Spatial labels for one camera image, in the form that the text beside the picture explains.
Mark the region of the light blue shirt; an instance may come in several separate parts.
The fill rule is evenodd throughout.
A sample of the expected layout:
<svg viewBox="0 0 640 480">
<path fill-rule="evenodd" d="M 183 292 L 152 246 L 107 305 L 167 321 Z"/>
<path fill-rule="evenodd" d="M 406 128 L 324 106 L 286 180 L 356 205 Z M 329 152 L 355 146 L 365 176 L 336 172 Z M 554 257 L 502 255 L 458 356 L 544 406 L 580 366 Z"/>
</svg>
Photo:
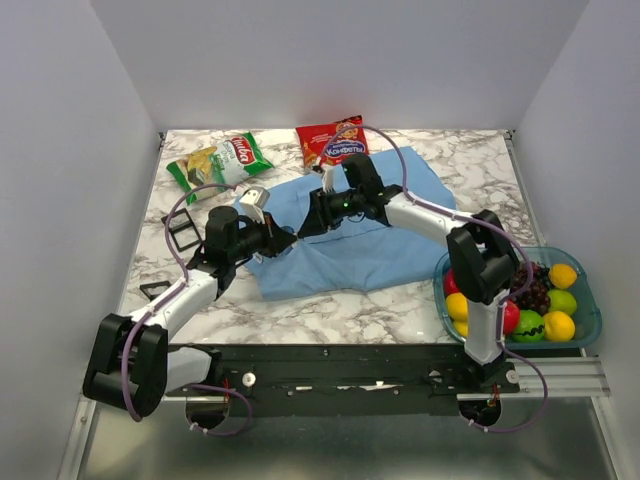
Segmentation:
<svg viewBox="0 0 640 480">
<path fill-rule="evenodd" d="M 455 208 L 454 196 L 412 147 L 400 147 L 408 168 L 408 188 L 415 196 Z M 400 160 L 393 150 L 372 154 L 385 185 L 402 183 Z M 270 187 L 266 210 L 280 227 L 297 231 L 309 209 L 309 192 L 320 187 L 312 174 Z M 299 241 L 276 258 L 252 259 L 253 274 L 266 301 L 288 300 L 340 289 L 367 292 L 431 279 L 447 249 L 414 232 L 364 219 L 344 220 L 321 236 Z"/>
</svg>

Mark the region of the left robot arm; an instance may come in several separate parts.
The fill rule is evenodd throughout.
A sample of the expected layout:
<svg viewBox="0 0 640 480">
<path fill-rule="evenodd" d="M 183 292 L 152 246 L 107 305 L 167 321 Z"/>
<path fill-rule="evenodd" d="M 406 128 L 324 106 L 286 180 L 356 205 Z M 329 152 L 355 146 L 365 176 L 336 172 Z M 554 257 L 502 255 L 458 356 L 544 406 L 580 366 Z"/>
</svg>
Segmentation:
<svg viewBox="0 0 640 480">
<path fill-rule="evenodd" d="M 212 209 L 204 239 L 182 277 L 138 310 L 125 316 L 109 314 L 100 322 L 83 394 L 126 410 L 139 421 L 165 394 L 188 384 L 201 395 L 214 393 L 222 372 L 213 364 L 213 353 L 172 347 L 172 338 L 223 295 L 239 266 L 254 255 L 276 257 L 296 240 L 269 213 L 256 221 L 230 206 Z"/>
</svg>

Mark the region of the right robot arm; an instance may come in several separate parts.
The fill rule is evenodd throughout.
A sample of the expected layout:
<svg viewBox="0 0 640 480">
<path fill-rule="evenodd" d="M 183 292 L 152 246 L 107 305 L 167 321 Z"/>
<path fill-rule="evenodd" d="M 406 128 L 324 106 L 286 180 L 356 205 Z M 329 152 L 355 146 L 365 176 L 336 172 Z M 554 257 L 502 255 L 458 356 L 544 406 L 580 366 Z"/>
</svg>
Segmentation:
<svg viewBox="0 0 640 480">
<path fill-rule="evenodd" d="M 325 234 L 344 218 L 361 214 L 444 245 L 457 286 L 468 301 L 464 352 L 471 360 L 461 365 L 460 379 L 471 391 L 485 390 L 496 380 L 495 368 L 504 360 L 505 303 L 519 266 L 513 240 L 491 211 L 464 214 L 414 196 L 404 186 L 385 186 L 365 154 L 349 157 L 342 169 L 349 189 L 334 191 L 331 175 L 324 172 L 323 186 L 309 194 L 309 210 L 298 236 Z"/>
</svg>

